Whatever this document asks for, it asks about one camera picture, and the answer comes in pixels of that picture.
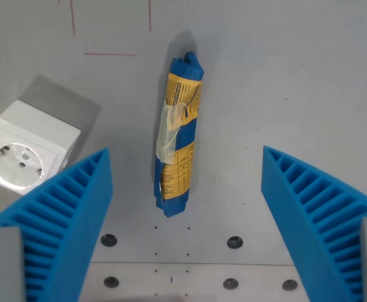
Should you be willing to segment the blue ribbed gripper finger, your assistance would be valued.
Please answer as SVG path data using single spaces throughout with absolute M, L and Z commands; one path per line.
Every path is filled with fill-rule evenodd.
M 261 192 L 310 301 L 362 301 L 359 234 L 367 196 L 265 146 Z
M 104 148 L 0 213 L 0 228 L 21 232 L 27 301 L 79 299 L 112 193 Z

